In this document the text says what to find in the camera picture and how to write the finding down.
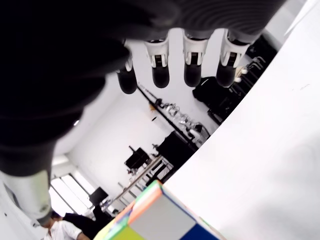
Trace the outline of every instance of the white wall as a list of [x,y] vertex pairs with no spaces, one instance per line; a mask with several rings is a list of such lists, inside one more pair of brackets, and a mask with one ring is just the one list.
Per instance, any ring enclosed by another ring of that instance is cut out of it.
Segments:
[[18,240],[18,236],[15,234],[13,229],[13,225],[11,224],[10,220],[8,220],[8,214],[5,216],[6,211],[2,204],[0,204],[0,232],[1,237],[3,239],[10,239],[10,240]]
[[152,122],[148,111],[148,102],[138,92],[121,96],[68,154],[74,165],[113,197],[122,191],[118,182],[129,182],[124,164],[132,155],[129,145],[156,153],[152,144],[160,144],[172,131]]
[[286,31],[298,15],[300,9],[307,0],[288,0],[283,7],[273,16],[269,24],[265,28],[265,32],[269,36],[269,41],[279,50],[287,40]]

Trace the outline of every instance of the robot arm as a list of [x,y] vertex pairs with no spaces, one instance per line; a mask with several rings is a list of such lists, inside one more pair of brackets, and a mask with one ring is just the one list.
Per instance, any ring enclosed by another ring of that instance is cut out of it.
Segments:
[[13,202],[30,218],[48,220],[57,140],[99,95],[107,73],[117,70],[127,94],[137,87],[123,39],[147,41],[153,81],[164,88],[169,83],[168,31],[185,29],[184,78],[196,86],[208,39],[215,29],[229,29],[217,70],[219,84],[228,87],[249,44],[284,2],[7,1],[0,46],[0,171]]
[[154,84],[163,89],[168,86],[169,76],[169,38],[168,32],[163,33],[163,37],[157,40],[145,41],[147,55],[151,62],[152,79]]
[[216,72],[216,80],[222,87],[228,88],[235,80],[236,68],[246,54],[250,43],[240,42],[224,31],[221,45],[220,61]]

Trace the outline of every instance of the black equipment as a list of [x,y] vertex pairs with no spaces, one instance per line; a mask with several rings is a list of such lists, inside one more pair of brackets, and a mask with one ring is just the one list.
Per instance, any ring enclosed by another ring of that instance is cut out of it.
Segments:
[[143,164],[148,163],[150,160],[149,155],[141,147],[139,147],[137,151],[131,146],[129,146],[129,148],[133,151],[133,154],[124,162],[129,169],[138,169],[142,167]]
[[89,200],[94,206],[99,206],[99,204],[108,197],[109,195],[101,188],[98,187],[90,196]]

